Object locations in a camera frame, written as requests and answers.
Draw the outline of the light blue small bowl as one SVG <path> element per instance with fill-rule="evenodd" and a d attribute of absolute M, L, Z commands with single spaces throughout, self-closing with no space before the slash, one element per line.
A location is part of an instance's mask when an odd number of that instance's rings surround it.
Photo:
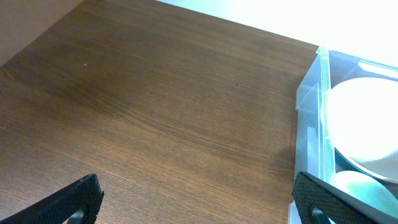
<path fill-rule="evenodd" d="M 335 174 L 335 187 L 346 194 L 397 218 L 397 199 L 375 179 L 352 170 Z"/>

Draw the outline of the cream large bowl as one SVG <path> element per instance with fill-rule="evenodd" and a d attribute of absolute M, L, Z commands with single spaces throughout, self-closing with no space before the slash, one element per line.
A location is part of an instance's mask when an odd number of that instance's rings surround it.
<path fill-rule="evenodd" d="M 397 183 L 397 82 L 361 77 L 328 93 L 329 138 L 353 167 Z"/>

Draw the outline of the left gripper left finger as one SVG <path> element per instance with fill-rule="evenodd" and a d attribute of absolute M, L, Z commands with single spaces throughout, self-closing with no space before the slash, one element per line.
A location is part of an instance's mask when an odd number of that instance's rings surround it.
<path fill-rule="evenodd" d="M 88 174 L 1 223 L 94 223 L 103 197 L 97 175 Z"/>

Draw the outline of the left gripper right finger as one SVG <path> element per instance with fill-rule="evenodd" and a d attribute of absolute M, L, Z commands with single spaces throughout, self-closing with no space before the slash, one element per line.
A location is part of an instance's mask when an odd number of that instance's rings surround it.
<path fill-rule="evenodd" d="M 302 223 L 397 223 L 397 218 L 308 172 L 296 175 L 292 195 Z"/>

